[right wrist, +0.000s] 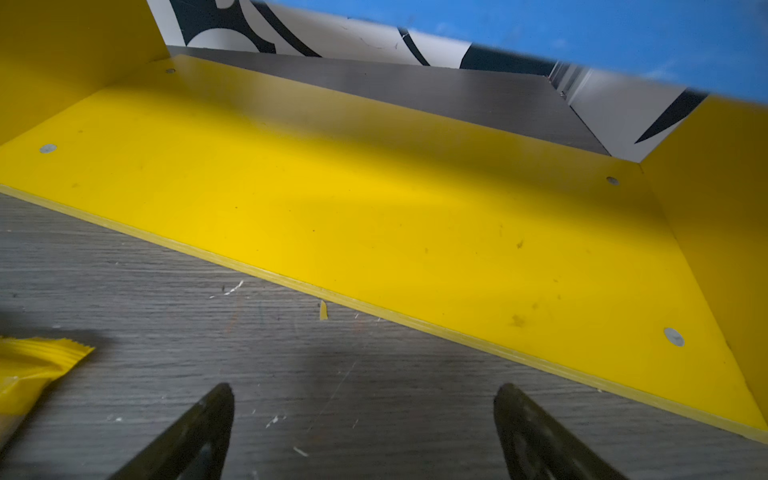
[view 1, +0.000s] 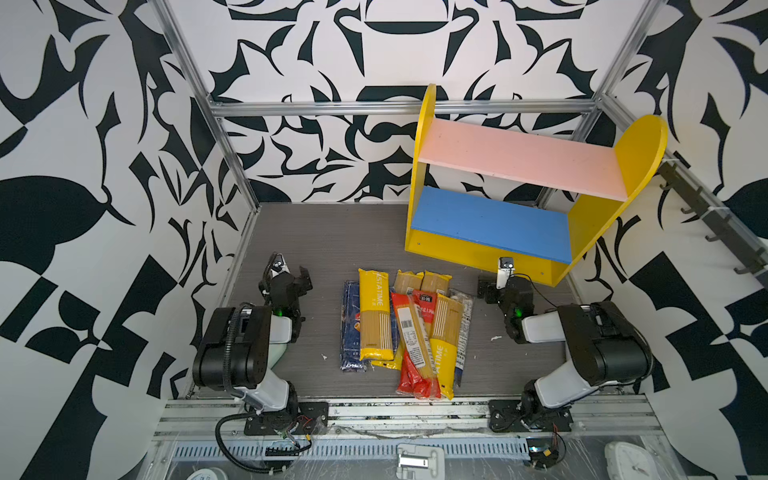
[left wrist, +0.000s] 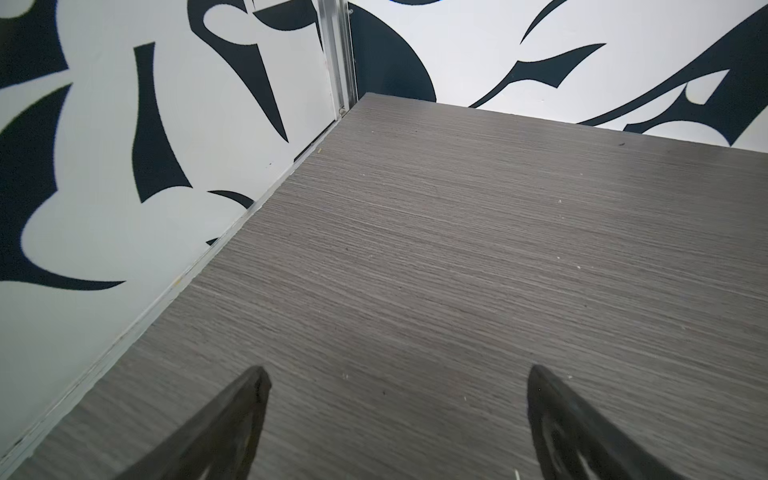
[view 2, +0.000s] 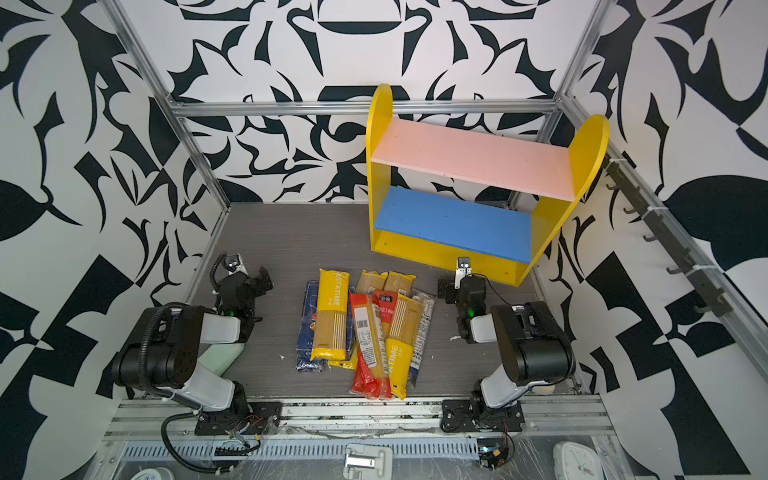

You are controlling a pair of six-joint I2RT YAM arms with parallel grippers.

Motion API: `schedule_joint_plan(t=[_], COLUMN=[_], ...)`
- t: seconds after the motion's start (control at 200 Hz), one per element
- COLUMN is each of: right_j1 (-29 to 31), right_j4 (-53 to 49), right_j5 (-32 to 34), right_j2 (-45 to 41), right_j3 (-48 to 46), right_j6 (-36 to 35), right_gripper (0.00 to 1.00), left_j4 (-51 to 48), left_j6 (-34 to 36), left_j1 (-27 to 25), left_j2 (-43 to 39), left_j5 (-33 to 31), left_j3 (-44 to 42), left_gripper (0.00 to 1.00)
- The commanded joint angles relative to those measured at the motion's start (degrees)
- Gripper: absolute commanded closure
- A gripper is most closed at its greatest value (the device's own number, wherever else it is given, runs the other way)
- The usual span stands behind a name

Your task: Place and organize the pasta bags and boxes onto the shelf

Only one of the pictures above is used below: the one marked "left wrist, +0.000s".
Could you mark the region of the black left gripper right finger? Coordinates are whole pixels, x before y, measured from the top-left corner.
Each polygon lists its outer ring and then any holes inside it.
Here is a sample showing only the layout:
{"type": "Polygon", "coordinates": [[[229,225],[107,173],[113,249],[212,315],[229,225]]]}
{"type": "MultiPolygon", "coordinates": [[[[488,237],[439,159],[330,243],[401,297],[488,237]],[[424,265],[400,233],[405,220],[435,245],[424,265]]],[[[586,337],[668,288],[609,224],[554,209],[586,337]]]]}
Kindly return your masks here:
{"type": "Polygon", "coordinates": [[[545,479],[680,479],[543,365],[527,378],[527,412],[545,479]]]}

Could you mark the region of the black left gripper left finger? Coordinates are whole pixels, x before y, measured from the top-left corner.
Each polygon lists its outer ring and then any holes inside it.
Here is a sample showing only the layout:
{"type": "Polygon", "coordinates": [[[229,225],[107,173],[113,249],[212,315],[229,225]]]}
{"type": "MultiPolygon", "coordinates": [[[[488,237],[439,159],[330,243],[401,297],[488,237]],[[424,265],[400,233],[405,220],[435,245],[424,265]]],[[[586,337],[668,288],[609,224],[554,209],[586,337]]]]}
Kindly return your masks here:
{"type": "Polygon", "coordinates": [[[119,479],[246,479],[256,457],[271,390],[261,366],[227,385],[119,479]]]}

